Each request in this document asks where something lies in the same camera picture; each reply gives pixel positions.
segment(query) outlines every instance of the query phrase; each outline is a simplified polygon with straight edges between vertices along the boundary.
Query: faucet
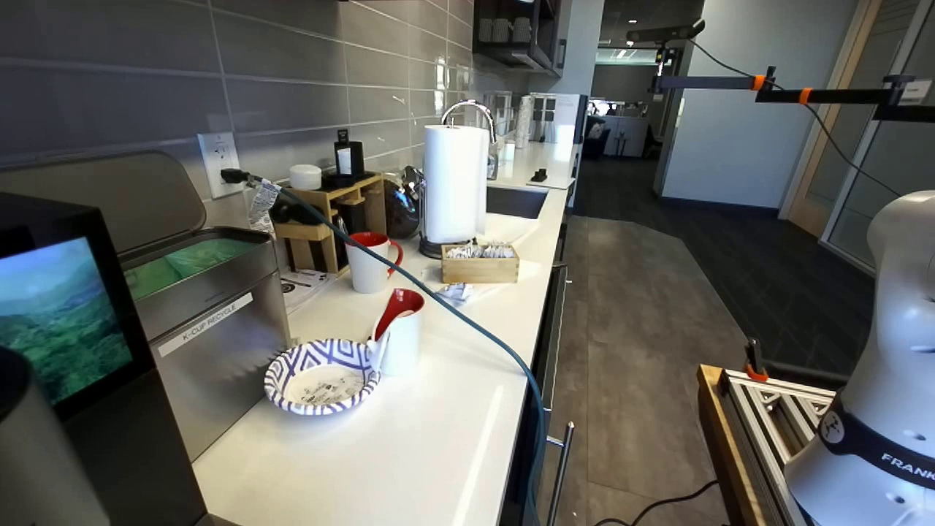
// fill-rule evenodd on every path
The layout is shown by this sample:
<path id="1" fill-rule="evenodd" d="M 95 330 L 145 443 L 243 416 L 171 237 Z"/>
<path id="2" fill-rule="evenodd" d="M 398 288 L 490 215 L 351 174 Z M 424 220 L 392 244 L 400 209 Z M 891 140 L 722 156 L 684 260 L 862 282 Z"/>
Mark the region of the faucet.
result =
<path id="1" fill-rule="evenodd" d="M 500 168 L 500 162 L 495 162 L 495 124 L 494 124 L 487 106 L 482 106 L 476 101 L 460 101 L 460 104 L 447 106 L 441 111 L 441 124 L 447 125 L 450 114 L 459 111 L 459 109 L 472 109 L 487 124 L 487 134 L 490 134 L 487 137 L 487 182 L 494 182 L 495 180 L 495 168 Z"/>

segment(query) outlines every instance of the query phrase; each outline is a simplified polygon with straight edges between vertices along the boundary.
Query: screen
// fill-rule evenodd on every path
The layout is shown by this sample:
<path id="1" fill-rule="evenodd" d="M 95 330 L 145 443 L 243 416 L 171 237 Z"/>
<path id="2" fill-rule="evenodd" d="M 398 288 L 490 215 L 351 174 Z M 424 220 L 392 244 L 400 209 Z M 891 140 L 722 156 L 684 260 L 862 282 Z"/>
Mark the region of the screen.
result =
<path id="1" fill-rule="evenodd" d="M 0 257 L 0 345 L 32 364 L 50 405 L 133 359 L 85 237 Z"/>

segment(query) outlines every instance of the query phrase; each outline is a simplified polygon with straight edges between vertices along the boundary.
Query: blue and white bowl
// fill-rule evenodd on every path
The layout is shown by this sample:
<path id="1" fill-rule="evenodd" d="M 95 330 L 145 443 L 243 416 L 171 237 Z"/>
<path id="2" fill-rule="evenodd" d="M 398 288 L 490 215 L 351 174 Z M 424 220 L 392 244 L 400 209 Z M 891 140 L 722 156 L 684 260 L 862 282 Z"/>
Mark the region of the blue and white bowl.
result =
<path id="1" fill-rule="evenodd" d="M 284 412 L 335 416 L 360 406 L 376 386 L 370 345 L 313 339 L 269 364 L 262 388 Z"/>

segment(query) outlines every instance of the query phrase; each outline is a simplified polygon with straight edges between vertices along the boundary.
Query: cardboard box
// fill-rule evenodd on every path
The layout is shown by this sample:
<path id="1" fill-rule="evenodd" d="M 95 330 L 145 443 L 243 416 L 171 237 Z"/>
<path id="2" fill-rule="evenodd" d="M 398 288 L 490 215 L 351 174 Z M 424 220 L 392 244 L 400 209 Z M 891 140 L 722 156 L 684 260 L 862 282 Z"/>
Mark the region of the cardboard box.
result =
<path id="1" fill-rule="evenodd" d="M 441 251 L 441 285 L 516 285 L 519 254 L 510 245 L 450 245 Z"/>

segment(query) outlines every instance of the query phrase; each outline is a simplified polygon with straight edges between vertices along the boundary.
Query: upper cabinet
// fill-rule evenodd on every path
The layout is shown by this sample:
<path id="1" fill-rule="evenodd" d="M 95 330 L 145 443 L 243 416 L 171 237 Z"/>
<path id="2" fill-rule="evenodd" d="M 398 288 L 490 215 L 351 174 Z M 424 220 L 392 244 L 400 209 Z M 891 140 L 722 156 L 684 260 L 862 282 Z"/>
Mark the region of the upper cabinet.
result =
<path id="1" fill-rule="evenodd" d="M 560 73 L 560 0 L 476 0 L 472 54 L 506 68 Z"/>

